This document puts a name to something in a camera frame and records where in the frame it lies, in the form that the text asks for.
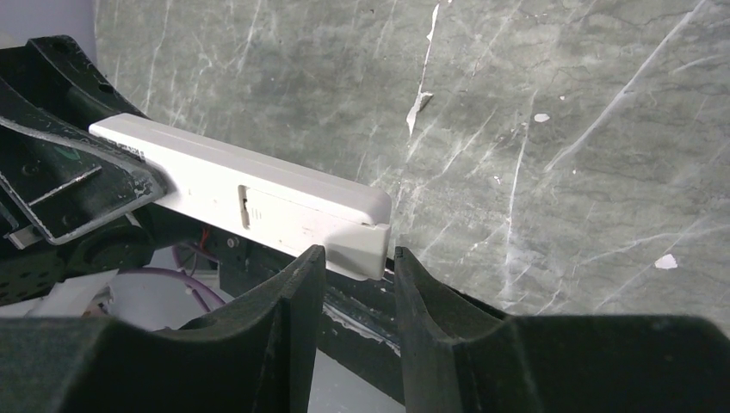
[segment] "white plastic device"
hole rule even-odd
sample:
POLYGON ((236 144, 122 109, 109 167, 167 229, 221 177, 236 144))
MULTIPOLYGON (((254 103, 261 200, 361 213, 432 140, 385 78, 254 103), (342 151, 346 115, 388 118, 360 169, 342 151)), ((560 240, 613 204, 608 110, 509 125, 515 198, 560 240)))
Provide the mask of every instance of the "white plastic device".
POLYGON ((163 172, 171 188, 162 207, 291 256, 324 245, 328 269, 356 280, 383 276, 392 202, 378 188, 131 114, 89 132, 163 172))

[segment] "cable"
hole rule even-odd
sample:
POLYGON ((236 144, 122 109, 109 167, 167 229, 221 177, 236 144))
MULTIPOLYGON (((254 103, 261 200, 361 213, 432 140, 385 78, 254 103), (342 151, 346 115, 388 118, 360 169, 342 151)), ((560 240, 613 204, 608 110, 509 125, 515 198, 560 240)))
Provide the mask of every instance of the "cable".
POLYGON ((196 289, 194 289, 192 287, 190 289, 193 291, 193 298, 195 299, 195 301, 198 302, 198 305, 203 310, 205 310, 205 312, 210 312, 210 307, 207 305, 207 303, 205 302, 205 300, 203 299, 203 297, 201 297, 201 294, 198 293, 198 290, 196 290, 196 289))
POLYGON ((174 245, 172 247, 172 261, 175 262, 175 268, 177 268, 178 271, 185 272, 185 269, 183 268, 185 264, 183 260, 180 259, 180 249, 177 247, 177 245, 174 245))
POLYGON ((205 242, 210 237, 210 225, 203 227, 203 235, 201 237, 201 241, 198 243, 200 245, 201 250, 205 251, 205 242))
POLYGON ((195 245, 193 243, 186 243, 185 246, 188 247, 188 248, 190 248, 197 255, 202 256, 203 258, 206 258, 206 259, 208 259, 208 260, 210 260, 212 262, 218 262, 218 258, 216 256, 214 256, 213 254, 211 254, 211 253, 209 253, 209 252, 201 249, 201 247, 199 247, 199 246, 197 246, 197 245, 195 245))
POLYGON ((188 274, 188 277, 192 277, 195 275, 195 271, 198 269, 198 255, 193 254, 193 267, 190 269, 190 274, 188 274))
POLYGON ((223 306, 226 304, 226 302, 218 294, 216 294, 213 290, 211 290, 202 282, 196 280, 195 278, 188 277, 185 274, 178 273, 177 271, 174 271, 172 269, 144 267, 120 271, 119 274, 148 274, 174 278, 175 280, 182 281, 185 284, 190 284, 190 288, 192 288, 193 291, 197 289, 201 293, 205 293, 211 300, 218 304, 218 306, 223 306))

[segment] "marble surface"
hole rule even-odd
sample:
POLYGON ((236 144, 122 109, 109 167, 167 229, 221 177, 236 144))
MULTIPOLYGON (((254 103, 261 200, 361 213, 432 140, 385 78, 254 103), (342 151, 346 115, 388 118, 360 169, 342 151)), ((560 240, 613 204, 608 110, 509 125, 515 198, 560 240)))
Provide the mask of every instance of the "marble surface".
POLYGON ((96 36, 152 118, 385 189, 453 287, 730 331, 730 1, 101 1, 96 36))

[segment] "white vein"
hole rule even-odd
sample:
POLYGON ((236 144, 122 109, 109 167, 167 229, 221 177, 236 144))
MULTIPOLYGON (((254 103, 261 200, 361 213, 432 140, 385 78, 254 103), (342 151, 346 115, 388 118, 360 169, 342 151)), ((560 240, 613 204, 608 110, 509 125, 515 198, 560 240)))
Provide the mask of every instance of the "white vein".
POLYGON ((518 299, 517 301, 502 301, 502 306, 504 307, 503 309, 508 310, 513 305, 523 302, 523 300, 526 299, 528 295, 529 295, 529 293, 523 294, 523 296, 520 297, 520 299, 518 299))
POLYGON ((207 66, 203 67, 202 69, 200 69, 198 71, 198 76, 195 78, 195 86, 193 86, 193 93, 191 95, 192 97, 190 98, 190 101, 191 102, 195 102, 195 100, 198 98, 198 87, 201 84, 201 80, 202 80, 202 77, 203 77, 203 72, 205 70, 210 69, 211 67, 213 67, 213 61, 210 59, 210 57, 208 57, 207 53, 205 53, 205 47, 203 47, 203 44, 200 41, 200 39, 198 39, 198 36, 196 36, 195 34, 193 34, 193 39, 195 40, 195 42, 198 43, 198 46, 201 49, 201 52, 198 55, 198 59, 199 59, 198 61, 200 61, 200 59, 207 60, 207 66))
MULTIPOLYGON (((519 130, 519 129, 515 129, 515 130, 514 130, 514 132, 512 132, 512 136, 511 136, 510 140, 513 140, 513 139, 514 139, 514 138, 515 138, 515 137, 517 136, 517 134, 518 134, 518 133, 520 133, 520 130, 519 130)), ((472 176, 472 175, 476 174, 476 173, 477 173, 477 171, 479 171, 479 169, 481 168, 481 165, 482 165, 482 164, 483 164, 483 163, 484 163, 484 162, 485 162, 485 161, 486 161, 486 160, 487 160, 487 159, 488 159, 489 157, 491 157, 491 156, 492 156, 492 153, 494 152, 494 148, 496 148, 496 147, 497 147, 497 145, 499 145, 499 142, 496 142, 496 143, 492 144, 492 145, 491 145, 491 146, 490 146, 489 148, 487 148, 487 149, 486 149, 486 151, 484 152, 484 155, 483 155, 483 156, 481 157, 481 159, 480 159, 480 160, 479 160, 479 161, 477 162, 477 164, 476 164, 476 165, 474 166, 474 168, 473 168, 473 169, 471 170, 471 172, 469 172, 469 173, 467 174, 467 178, 468 178, 469 176, 472 176)))
POLYGON ((499 295, 501 295, 503 293, 507 293, 507 292, 512 291, 512 286, 514 286, 518 281, 520 281, 520 279, 523 277, 523 275, 525 275, 525 273, 527 273, 530 268, 532 268, 532 265, 531 264, 528 265, 527 267, 525 267, 525 269, 522 271, 522 273, 520 273, 517 276, 517 278, 514 279, 514 280, 512 280, 512 281, 510 281, 509 280, 509 277, 507 277, 508 280, 506 280, 506 282, 504 283, 504 287, 502 287, 502 290, 499 291, 499 293, 497 293, 497 296, 499 296, 499 295))
POLYGON ((114 69, 114 86, 119 86, 119 61, 121 60, 121 55, 117 55, 116 57, 116 68, 114 69))
POLYGON ((700 236, 703 236, 703 235, 708 235, 708 234, 710 234, 712 232, 723 231, 723 230, 726 230, 728 228, 730 228, 730 225, 721 225, 721 226, 717 226, 715 228, 709 228, 709 229, 704 230, 704 231, 696 231, 696 232, 687 232, 687 231, 683 231, 683 232, 665 232, 665 233, 661 233, 661 234, 652 235, 650 237, 637 238, 637 239, 631 241, 625 247, 617 248, 615 250, 611 250, 611 251, 604 252, 602 254, 598 254, 597 256, 592 256, 590 258, 586 258, 586 259, 584 259, 580 263, 580 265, 585 265, 585 264, 587 264, 589 262, 594 262, 596 260, 600 260, 601 258, 604 258, 606 256, 613 256, 614 254, 619 254, 619 253, 622 253, 622 252, 626 252, 626 251, 631 250, 632 248, 636 247, 637 245, 641 245, 643 243, 648 243, 648 242, 653 241, 655 239, 662 239, 662 238, 667 238, 667 237, 675 237, 677 235, 679 235, 681 237, 700 237, 700 236))
POLYGON ((160 41, 155 47, 155 50, 152 51, 152 64, 150 67, 150 80, 147 82, 147 96, 145 97, 145 101, 142 104, 142 107, 144 108, 142 111, 144 113, 147 113, 147 110, 150 108, 150 98, 152 97, 152 80, 155 77, 155 62, 158 59, 158 53, 160 47, 162 47, 162 42, 164 41, 164 37, 167 34, 167 17, 170 15, 170 7, 172 7, 172 0, 167 0, 166 9, 164 11, 164 20, 162 22, 162 36, 160 37, 160 41))
POLYGON ((347 50, 350 47, 350 39, 352 34, 355 32, 355 21, 357 18, 357 8, 360 7, 360 0, 355 1, 355 6, 352 8, 352 19, 350 20, 350 32, 347 34, 347 40, 344 42, 344 49, 347 50))
POLYGON ((175 92, 175 78, 176 77, 177 77, 177 68, 172 70, 172 78, 170 79, 170 94, 171 95, 173 95, 173 92, 175 92))
POLYGON ((236 30, 236 11, 233 8, 233 0, 228 0, 228 15, 226 16, 226 22, 228 22, 228 16, 231 17, 231 33, 233 34, 233 44, 238 45, 238 30, 236 30))
POLYGON ((639 70, 636 71, 633 77, 629 79, 628 83, 619 90, 619 92, 614 96, 613 100, 609 103, 609 106, 606 107, 606 109, 601 112, 601 114, 596 118, 593 123, 588 126, 588 129, 583 132, 583 134, 580 135, 578 140, 573 142, 572 145, 567 146, 566 148, 561 149, 557 155, 553 158, 553 160, 550 161, 545 166, 544 172, 549 172, 553 169, 553 167, 560 162, 564 157, 572 155, 575 151, 577 151, 580 146, 591 136, 593 131, 596 130, 597 127, 603 124, 603 122, 608 118, 616 108, 616 105, 618 105, 621 100, 623 100, 624 97, 628 95, 628 90, 634 85, 634 82, 636 82, 636 79, 639 78, 641 74, 643 74, 644 70, 654 61, 654 59, 659 55, 659 52, 662 51, 662 49, 665 48, 666 44, 671 40, 675 34, 677 34, 682 28, 687 26, 687 24, 692 20, 692 18, 695 16, 697 11, 705 4, 707 0, 702 0, 700 3, 697 4, 697 6, 689 13, 684 15, 684 18, 677 23, 677 26, 675 26, 669 33, 664 37, 664 39, 659 43, 656 49, 652 52, 652 54, 649 55, 649 57, 644 61, 644 63, 639 66, 639 70))
POLYGON ((485 244, 489 244, 489 240, 491 240, 491 239, 492 239, 492 237, 494 237, 494 236, 495 236, 495 235, 497 235, 497 234, 498 234, 498 233, 499 233, 500 231, 502 231, 502 229, 503 229, 503 228, 504 228, 504 224, 502 224, 502 225, 498 226, 498 227, 497 227, 497 228, 496 228, 496 229, 495 229, 494 231, 492 231, 492 233, 491 233, 491 234, 489 234, 489 235, 488 235, 488 236, 487 236, 486 238, 484 238, 484 239, 482 239, 481 241, 479 241, 479 242, 475 243, 474 245, 472 245, 472 248, 470 248, 470 249, 469 249, 469 251, 467 251, 467 253, 466 253, 466 254, 464 254, 464 256, 462 256, 461 258, 459 258, 459 263, 462 263, 462 262, 464 262, 464 259, 465 259, 466 257, 468 257, 468 256, 469 256, 469 255, 470 255, 471 253, 473 253, 473 252, 474 252, 474 251, 475 251, 476 249, 478 249, 478 248, 479 248, 480 246, 482 246, 482 245, 485 245, 485 244))
POLYGON ((491 40, 489 40, 489 43, 486 44, 486 49, 481 55, 477 58, 476 63, 474 63, 474 69, 472 71, 472 77, 476 76, 477 71, 479 70, 479 63, 481 63, 481 60, 492 51, 492 46, 494 45, 494 42, 497 41, 497 38, 499 35, 502 34, 504 29, 507 27, 507 25, 512 21, 512 16, 515 15, 515 13, 522 7, 523 0, 520 1, 520 3, 517 4, 517 6, 512 10, 510 15, 506 16, 504 20, 502 21, 502 24, 499 25, 499 29, 497 29, 497 32, 494 34, 494 37, 492 37, 491 40))
POLYGON ((433 240, 432 240, 432 241, 431 241, 431 242, 430 242, 430 243, 429 243, 428 245, 426 245, 426 248, 424 248, 424 250, 423 250, 423 251, 421 251, 421 253, 420 253, 420 254, 418 255, 418 259, 419 259, 419 260, 423 260, 423 259, 424 259, 424 258, 426 257, 426 253, 427 253, 427 252, 429 252, 429 250, 431 249, 431 247, 433 247, 434 245, 436 245, 436 243, 438 243, 438 241, 439 241, 439 240, 441 239, 441 237, 443 236, 443 233, 444 233, 444 232, 446 232, 446 230, 447 230, 447 229, 448 229, 448 228, 449 228, 449 227, 451 226, 451 224, 453 224, 453 223, 454 223, 454 220, 455 220, 455 219, 451 219, 451 220, 449 221, 449 223, 448 223, 448 224, 446 224, 446 226, 444 226, 444 227, 443 227, 443 228, 442 228, 442 229, 441 229, 441 230, 439 231, 438 235, 436 235, 436 237, 435 237, 435 238, 434 238, 434 239, 433 239, 433 240))
POLYGON ((408 111, 408 115, 405 117, 405 123, 408 125, 409 136, 413 136, 413 128, 416 126, 416 117, 418 116, 418 112, 421 110, 421 102, 423 101, 423 99, 426 96, 431 95, 428 92, 424 92, 424 81, 426 80, 426 66, 428 66, 428 63, 429 63, 429 56, 431 54, 431 46, 433 46, 433 34, 434 34, 434 30, 436 30, 436 19, 438 18, 438 6, 439 5, 440 5, 439 3, 436 4, 436 7, 434 7, 433 14, 431 15, 431 30, 430 30, 429 34, 426 36, 426 39, 428 39, 428 41, 429 41, 429 47, 426 49, 426 57, 424 59, 424 69, 421 72, 421 83, 418 85, 418 94, 416 95, 416 101, 413 103, 411 110, 408 111))
POLYGON ((253 32, 256 30, 256 20, 258 19, 258 11, 261 9, 261 2, 262 0, 258 0, 258 3, 256 5, 256 11, 253 14, 253 19, 251 20, 251 27, 249 28, 249 35, 246 38, 246 46, 244 47, 244 53, 243 56, 241 56, 241 59, 238 61, 238 64, 236 65, 236 69, 238 70, 238 73, 236 74, 236 77, 241 74, 241 71, 246 66, 246 58, 249 54, 249 47, 251 47, 251 38, 253 38, 253 32))
MULTIPOLYGON (((532 108, 535 106, 535 96, 537 96, 538 89, 532 94, 532 98, 529 101, 529 112, 532 113, 532 108)), ((523 144, 520 147, 520 154, 517 156, 517 166, 515 166, 515 179, 512 181, 512 192, 510 193, 510 204, 507 210, 507 240, 506 245, 510 246, 510 238, 512 236, 512 210, 515 206, 515 192, 517 191, 517 178, 520 176, 520 167, 523 164, 524 148, 527 145, 529 139, 529 124, 525 127, 525 137, 523 144)))
POLYGON ((386 28, 393 24, 393 13, 395 12, 396 4, 398 4, 398 0, 393 0, 393 6, 390 8, 390 15, 388 16, 388 20, 385 22, 385 24, 383 24, 383 28, 380 30, 380 36, 378 37, 378 43, 375 45, 375 53, 373 53, 373 59, 378 57, 378 51, 380 50, 380 44, 383 41, 383 36, 385 36, 386 28))
POLYGON ((547 310, 548 307, 550 307, 550 305, 552 305, 555 302, 555 299, 558 297, 558 294, 560 293, 562 287, 563 287, 563 280, 560 280, 560 283, 558 284, 558 289, 553 294, 553 298, 550 299, 550 301, 547 304, 545 304, 540 310, 538 310, 535 313, 536 316, 539 316, 540 314, 542 314, 543 311, 547 310))
POLYGON ((710 60, 715 60, 715 59, 719 59, 719 58, 724 58, 724 57, 726 57, 726 56, 727 56, 726 54, 715 54, 715 55, 713 55, 713 56, 707 56, 706 58, 702 58, 702 59, 697 59, 697 60, 695 60, 695 61, 693 61, 693 62, 689 62, 689 63, 688 63, 687 65, 683 65, 683 66, 680 66, 680 67, 678 67, 677 69, 675 69, 675 70, 673 70, 673 71, 670 71, 670 72, 669 72, 669 74, 670 74, 670 75, 676 75, 676 74, 677 74, 677 73, 679 73, 680 71, 686 71, 686 70, 687 70, 687 69, 689 69, 690 67, 694 67, 694 66, 697 66, 697 65, 701 65, 701 64, 703 64, 703 63, 709 62, 710 60))
POLYGON ((177 112, 175 112, 175 119, 172 120, 172 122, 170 123, 170 126, 174 126, 177 124, 177 120, 180 119, 180 114, 182 114, 182 113, 183 113, 183 105, 180 105, 180 108, 178 108, 177 112))
POLYGON ((119 3, 120 3, 120 1, 121 0, 116 0, 116 4, 114 5, 114 28, 116 28, 116 18, 117 18, 117 15, 119 14, 119 3))
POLYGON ((362 159, 360 159, 360 166, 357 167, 357 175, 355 175, 355 180, 357 181, 360 179, 360 171, 362 170, 362 164, 365 162, 365 157, 368 155, 367 152, 362 154, 362 159))
POLYGON ((400 205, 400 200, 403 198, 403 191, 405 188, 403 185, 400 185, 400 188, 398 188, 398 194, 395 196, 395 209, 398 209, 398 205, 400 205))
POLYGON ((717 158, 720 157, 720 155, 722 155, 722 152, 724 152, 725 149, 727 149, 727 147, 729 145, 730 145, 730 139, 727 140, 724 144, 722 144, 722 146, 717 151, 715 151, 715 154, 712 156, 712 159, 710 159, 709 162, 707 162, 707 165, 711 165, 711 164, 715 163, 717 158))
POLYGON ((324 126, 330 123, 330 121, 332 121, 332 119, 334 119, 337 114, 339 114, 343 111, 343 109, 346 109, 349 106, 351 99, 352 95, 347 96, 345 101, 337 105, 337 107, 335 108, 335 110, 332 111, 331 114, 328 114, 324 118, 319 120, 319 125, 324 126))
POLYGON ((460 153, 462 153, 464 150, 461 148, 461 144, 463 141, 455 142, 454 149, 451 151, 451 156, 446 161, 446 163, 443 165, 443 168, 441 169, 441 173, 439 173, 437 176, 434 176, 434 179, 440 178, 443 176, 443 174, 446 173, 449 168, 451 168, 451 164, 454 163, 454 160, 459 156, 460 153))
POLYGON ((596 5, 596 2, 597 1, 598 0, 593 0, 593 3, 591 3, 590 6, 588 6, 588 9, 585 11, 585 13, 583 14, 583 16, 580 17, 580 20, 578 20, 578 24, 580 24, 581 22, 583 22, 583 20, 585 20, 585 18, 590 14, 591 10, 593 10, 593 6, 596 5))
POLYGON ((413 141, 413 144, 410 148, 408 148, 408 156, 405 157, 405 161, 408 162, 411 160, 411 157, 414 153, 418 150, 418 147, 421 145, 421 139, 423 139, 431 130, 431 128, 436 124, 436 121, 438 120, 438 117, 434 118, 434 120, 421 131, 421 133, 418 134, 416 137, 416 140, 413 141))
POLYGON ((583 220, 583 223, 586 223, 588 221, 588 218, 593 213, 593 208, 594 207, 596 207, 596 202, 595 201, 593 201, 593 203, 591 204, 591 208, 588 210, 588 213, 585 215, 585 219, 583 220))
POLYGON ((722 302, 722 300, 727 296, 727 294, 730 293, 730 289, 725 290, 725 292, 715 301, 716 304, 719 304, 722 302))
POLYGON ((421 191, 424 189, 422 185, 419 185, 413 189, 413 192, 411 193, 411 205, 408 208, 409 212, 406 215, 408 217, 408 226, 406 227, 406 231, 410 231, 411 228, 413 228, 413 223, 416 220, 416 208, 421 203, 421 191))
POLYGON ((370 186, 373 187, 374 185, 380 183, 380 180, 382 180, 389 171, 390 171, 390 166, 388 166, 386 168, 386 170, 383 171, 382 174, 380 174, 374 181, 372 181, 370 183, 370 186))
MULTIPOLYGON (((679 241, 682 241, 682 239, 684 239, 684 237, 686 237, 688 234, 691 234, 690 231, 692 230, 692 228, 694 228, 695 226, 697 226, 698 224, 700 224, 704 220, 705 219, 698 219, 697 221, 695 221, 695 223, 693 223, 692 225, 688 226, 687 229, 684 230, 684 231, 682 231, 679 234, 679 237, 677 237, 677 239, 673 243, 671 243, 671 245, 666 250, 664 250, 663 253, 661 253, 659 255, 660 256, 666 255, 666 253, 668 253, 672 248, 674 248, 674 246, 677 245, 679 243, 679 241)), ((723 225, 720 229, 724 229, 724 228, 728 228, 728 227, 730 227, 730 225, 723 225)), ((608 296, 606 296, 606 298, 603 299, 603 301, 601 301, 598 305, 596 305, 596 308, 594 308, 593 311, 594 312, 595 311, 598 311, 599 308, 603 307, 606 303, 608 303, 616 295, 620 294, 623 291, 624 288, 628 287, 628 285, 630 285, 631 283, 633 283, 636 279, 638 279, 642 274, 644 274, 649 268, 652 268, 653 266, 654 266, 654 262, 651 262, 649 265, 645 266, 641 271, 639 271, 634 276, 632 276, 631 278, 629 278, 628 280, 626 280, 626 282, 624 282, 623 284, 621 284, 621 286, 618 287, 613 293, 611 293, 608 296)))
POLYGON ((494 116, 495 113, 497 113, 497 108, 494 108, 494 110, 492 110, 492 113, 489 115, 489 117, 486 118, 486 120, 484 121, 484 123, 481 124, 481 126, 479 127, 479 130, 476 133, 474 133, 471 136, 471 138, 469 138, 469 140, 467 141, 467 144, 466 145, 461 146, 461 144, 463 142, 459 142, 459 144, 456 145, 456 150, 451 154, 451 157, 446 162, 446 164, 443 166, 443 169, 442 169, 441 173, 438 174, 437 177, 443 176, 446 173, 446 171, 449 170, 449 168, 451 167, 451 164, 454 163, 454 160, 460 154, 462 154, 466 149, 468 149, 469 146, 471 146, 471 144, 474 142, 474 140, 477 139, 477 137, 479 137, 482 132, 484 132, 484 128, 489 123, 489 121, 492 120, 492 117, 494 116))
POLYGON ((368 144, 371 140, 373 140, 373 136, 375 136, 375 133, 378 132, 378 128, 380 128, 380 125, 374 125, 373 129, 370 130, 370 134, 368 135, 368 144))
POLYGON ((704 99, 702 99, 702 103, 700 104, 700 108, 697 109, 697 114, 695 115, 695 119, 692 120, 692 123, 694 124, 697 122, 698 119, 700 119, 700 115, 702 114, 702 110, 705 109, 705 103, 707 103, 707 99, 709 99, 709 96, 705 96, 704 99))

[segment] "purple wire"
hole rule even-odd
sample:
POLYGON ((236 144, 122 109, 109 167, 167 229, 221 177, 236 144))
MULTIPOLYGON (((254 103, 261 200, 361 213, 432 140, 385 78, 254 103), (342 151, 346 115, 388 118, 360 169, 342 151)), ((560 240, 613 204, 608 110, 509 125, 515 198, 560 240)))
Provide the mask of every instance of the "purple wire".
POLYGON ((200 294, 200 293, 198 293, 198 290, 194 289, 194 288, 193 288, 193 287, 191 287, 191 286, 188 286, 188 287, 189 287, 189 288, 190 288, 190 289, 191 289, 191 290, 193 291, 193 298, 195 299, 195 301, 197 301, 197 302, 198 302, 198 305, 199 305, 199 306, 200 306, 200 307, 201 307, 201 308, 202 308, 203 310, 205 310, 205 312, 210 312, 210 307, 209 307, 209 306, 207 306, 207 303, 205 302, 205 300, 203 299, 203 297, 201 297, 201 294, 200 294))
POLYGON ((196 280, 195 278, 188 277, 185 274, 178 273, 177 271, 174 271, 172 269, 144 267, 120 271, 119 274, 162 275, 163 277, 174 278, 175 280, 182 281, 186 285, 189 285, 190 288, 193 289, 193 291, 197 289, 200 292, 205 293, 210 299, 215 301, 218 306, 223 306, 226 304, 226 302, 218 294, 216 294, 213 290, 208 288, 208 286, 206 286, 202 282, 196 280))

